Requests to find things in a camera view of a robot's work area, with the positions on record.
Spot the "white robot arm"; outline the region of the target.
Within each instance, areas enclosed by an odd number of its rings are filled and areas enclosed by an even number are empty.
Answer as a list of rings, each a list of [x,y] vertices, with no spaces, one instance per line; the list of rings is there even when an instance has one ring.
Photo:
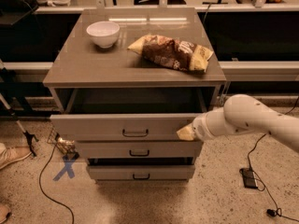
[[[222,135],[264,133],[299,152],[299,118],[278,113],[255,98],[238,94],[223,107],[198,115],[177,131],[184,141],[206,141]]]

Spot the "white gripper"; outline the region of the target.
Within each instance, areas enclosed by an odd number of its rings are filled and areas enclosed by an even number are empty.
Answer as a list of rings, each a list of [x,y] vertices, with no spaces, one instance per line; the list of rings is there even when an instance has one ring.
[[[224,134],[225,118],[222,109],[215,109],[196,117],[192,124],[188,124],[177,131],[178,138],[192,141],[195,138],[206,141]]]

